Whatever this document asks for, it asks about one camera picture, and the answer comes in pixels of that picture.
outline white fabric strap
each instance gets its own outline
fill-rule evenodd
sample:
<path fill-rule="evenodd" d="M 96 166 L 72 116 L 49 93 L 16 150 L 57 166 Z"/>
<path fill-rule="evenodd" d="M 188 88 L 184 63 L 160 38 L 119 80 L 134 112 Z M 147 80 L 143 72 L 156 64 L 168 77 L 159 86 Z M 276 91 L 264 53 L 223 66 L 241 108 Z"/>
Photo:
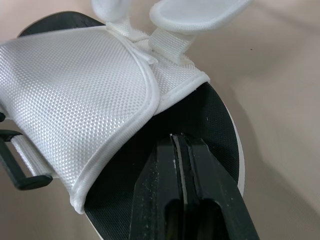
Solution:
<path fill-rule="evenodd" d="M 107 22 L 124 18 L 129 11 L 131 0 L 91 0 L 94 13 Z"/>
<path fill-rule="evenodd" d="M 221 27 L 239 14 L 251 0 L 161 0 L 150 10 L 158 27 L 195 35 Z"/>
<path fill-rule="evenodd" d="M 195 35 L 184 35 L 157 28 L 149 41 L 150 47 L 177 65 L 192 63 L 184 53 L 195 40 Z"/>
<path fill-rule="evenodd" d="M 21 156 L 33 176 L 49 175 L 57 178 L 55 170 L 48 164 L 36 147 L 24 135 L 14 136 L 11 143 Z"/>
<path fill-rule="evenodd" d="M 177 65 L 198 33 L 216 29 L 241 12 L 250 0 L 161 0 L 150 10 L 158 28 L 149 42 L 154 51 Z"/>
<path fill-rule="evenodd" d="M 114 31 L 132 42 L 148 39 L 149 36 L 144 32 L 134 29 L 131 26 L 130 19 L 128 16 L 125 16 L 116 21 L 107 21 L 105 26 L 108 30 Z"/>

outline white webbing strap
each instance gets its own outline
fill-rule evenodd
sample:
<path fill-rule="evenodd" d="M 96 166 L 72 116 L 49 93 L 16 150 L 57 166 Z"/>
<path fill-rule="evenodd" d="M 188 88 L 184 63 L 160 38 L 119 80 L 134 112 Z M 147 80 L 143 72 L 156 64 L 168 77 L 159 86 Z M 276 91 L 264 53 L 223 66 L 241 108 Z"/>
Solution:
<path fill-rule="evenodd" d="M 21 156 L 24 164 L 28 167 L 33 176 L 49 175 L 57 178 L 58 175 L 48 164 L 36 147 L 24 135 L 14 136 L 11 143 Z"/>
<path fill-rule="evenodd" d="M 184 35 L 157 28 L 149 40 L 149 46 L 158 54 L 177 65 L 190 64 L 184 53 L 195 40 L 195 35 Z"/>
<path fill-rule="evenodd" d="M 197 34 L 216 29 L 240 13 L 251 0 L 161 0 L 150 10 L 158 27 L 150 47 L 177 65 L 190 63 L 184 56 Z"/>

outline beige surface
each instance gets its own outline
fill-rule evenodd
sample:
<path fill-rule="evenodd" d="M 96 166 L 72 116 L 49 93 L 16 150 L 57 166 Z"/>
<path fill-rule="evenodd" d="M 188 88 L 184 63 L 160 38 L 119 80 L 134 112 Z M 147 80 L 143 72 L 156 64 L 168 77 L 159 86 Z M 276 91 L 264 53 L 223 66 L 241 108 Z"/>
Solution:
<path fill-rule="evenodd" d="M 154 30 L 148 18 L 154 2 L 134 1 L 136 27 Z M 320 236 L 319 9 L 318 0 L 256 0 L 231 23 L 199 36 L 188 51 L 237 125 L 244 199 L 262 240 Z M 89 0 L 2 0 L 0 42 L 66 10 L 93 16 Z M 0 193 L 1 239 L 98 239 L 57 180 L 21 193 L 0 167 Z"/>

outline textured white fabric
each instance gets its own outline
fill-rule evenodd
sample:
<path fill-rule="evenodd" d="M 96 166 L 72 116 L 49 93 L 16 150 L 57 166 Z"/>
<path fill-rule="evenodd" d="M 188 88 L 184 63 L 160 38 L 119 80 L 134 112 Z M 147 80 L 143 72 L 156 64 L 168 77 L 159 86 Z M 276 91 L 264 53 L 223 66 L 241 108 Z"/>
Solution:
<path fill-rule="evenodd" d="M 157 59 L 157 63 L 150 67 L 161 95 L 159 107 L 155 112 L 155 114 L 159 114 L 188 96 L 203 83 L 209 82 L 210 78 L 203 71 L 197 69 L 191 61 L 189 64 L 177 65 L 154 52 L 148 44 L 149 41 L 148 39 L 141 40 L 135 45 L 141 51 Z"/>
<path fill-rule="evenodd" d="M 0 46 L 0 103 L 59 175 L 79 213 L 104 166 L 158 108 L 157 82 L 135 52 L 105 27 Z"/>
<path fill-rule="evenodd" d="M 158 27 L 181 34 L 216 29 L 240 13 L 251 0 L 161 0 L 150 10 Z"/>
<path fill-rule="evenodd" d="M 55 170 L 24 135 L 14 136 L 11 139 L 11 143 L 33 176 L 49 175 L 53 178 L 58 177 Z"/>

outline black buckle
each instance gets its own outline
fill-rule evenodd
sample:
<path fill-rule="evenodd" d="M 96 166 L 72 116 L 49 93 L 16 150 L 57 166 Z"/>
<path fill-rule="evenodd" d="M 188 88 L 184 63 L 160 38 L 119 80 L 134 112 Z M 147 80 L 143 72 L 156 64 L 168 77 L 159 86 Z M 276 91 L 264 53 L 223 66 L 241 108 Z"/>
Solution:
<path fill-rule="evenodd" d="M 0 162 L 9 175 L 13 185 L 19 190 L 32 190 L 47 186 L 53 180 L 52 176 L 39 175 L 26 177 L 14 156 L 12 156 L 6 142 L 10 142 L 14 136 L 21 135 L 20 132 L 11 130 L 0 130 Z"/>
<path fill-rule="evenodd" d="M 0 112 L 0 123 L 3 122 L 6 119 L 6 116 Z"/>

